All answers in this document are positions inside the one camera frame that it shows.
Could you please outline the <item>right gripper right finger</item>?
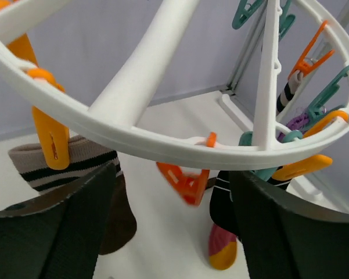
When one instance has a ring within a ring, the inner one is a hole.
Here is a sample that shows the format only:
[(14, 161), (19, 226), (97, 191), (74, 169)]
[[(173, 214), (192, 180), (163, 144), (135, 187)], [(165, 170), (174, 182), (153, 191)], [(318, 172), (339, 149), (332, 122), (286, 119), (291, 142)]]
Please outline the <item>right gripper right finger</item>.
[(349, 214), (232, 171), (230, 189), (250, 278), (349, 278)]

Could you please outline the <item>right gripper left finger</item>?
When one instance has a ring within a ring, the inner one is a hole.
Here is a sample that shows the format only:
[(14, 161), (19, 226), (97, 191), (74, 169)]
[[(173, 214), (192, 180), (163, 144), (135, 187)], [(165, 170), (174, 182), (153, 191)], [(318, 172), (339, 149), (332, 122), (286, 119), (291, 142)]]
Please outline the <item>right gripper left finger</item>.
[(115, 178), (106, 163), (0, 210), (0, 278), (92, 278)]

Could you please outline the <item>brown striped sock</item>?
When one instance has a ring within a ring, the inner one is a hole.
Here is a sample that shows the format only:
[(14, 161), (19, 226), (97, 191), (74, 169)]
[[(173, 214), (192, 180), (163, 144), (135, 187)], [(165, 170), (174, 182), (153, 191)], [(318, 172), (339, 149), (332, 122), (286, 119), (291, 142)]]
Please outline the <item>brown striped sock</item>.
[(40, 194), (47, 193), (85, 176), (105, 163), (116, 167), (109, 219), (100, 246), (100, 255), (108, 255), (127, 244), (137, 230), (136, 218), (129, 205), (124, 173), (118, 154), (80, 135), (69, 141), (70, 164), (63, 170), (47, 166), (40, 144), (27, 144), (9, 150), (14, 167), (28, 185)]

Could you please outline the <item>round white clip hanger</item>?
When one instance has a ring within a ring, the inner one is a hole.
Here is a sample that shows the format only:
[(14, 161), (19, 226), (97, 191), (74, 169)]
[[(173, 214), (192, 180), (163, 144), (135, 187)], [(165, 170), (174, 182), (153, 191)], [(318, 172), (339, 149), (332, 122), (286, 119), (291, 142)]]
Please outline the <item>round white clip hanger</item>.
[[(258, 79), (256, 112), (268, 105), (276, 128), (272, 135), (253, 130), (251, 146), (214, 148), (201, 145), (200, 137), (179, 139), (136, 127), (153, 98), (164, 73), (197, 8), (197, 1), (163, 1), (142, 40), (91, 106), (76, 101), (43, 81), (27, 75), (30, 62), (15, 57), (6, 44), (60, 10), (65, 1), (19, 1), (0, 11), (0, 75), (32, 105), (73, 131), (101, 145), (140, 158), (210, 170), (255, 170), (281, 166), (314, 155), (349, 132), (349, 121), (304, 139), (281, 144), (276, 130), (283, 130), (275, 113), (278, 60), (278, 1), (269, 1)], [(344, 110), (349, 117), (349, 99)]]

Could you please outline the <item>black white striped sock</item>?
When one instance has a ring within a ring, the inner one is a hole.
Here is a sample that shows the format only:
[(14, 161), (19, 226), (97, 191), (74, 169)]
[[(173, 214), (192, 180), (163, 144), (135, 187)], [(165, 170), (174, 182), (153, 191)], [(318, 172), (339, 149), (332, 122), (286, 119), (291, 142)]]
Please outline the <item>black white striped sock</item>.
[[(240, 241), (242, 240), (240, 236), (240, 230), (237, 223), (235, 210), (232, 202), (232, 193), (230, 190), (230, 171), (221, 170), (219, 171), (217, 177), (215, 178), (213, 193), (210, 199), (210, 216), (212, 221), (225, 231), (232, 233)], [(269, 185), (278, 187), (284, 191), (287, 190), (292, 179), (279, 181), (270, 177), (267, 179)], [(279, 231), (276, 232), (276, 228), (272, 225), (267, 225), (265, 228), (265, 233), (267, 234), (267, 229), (273, 228), (273, 232), (270, 233), (274, 237), (280, 237)]]

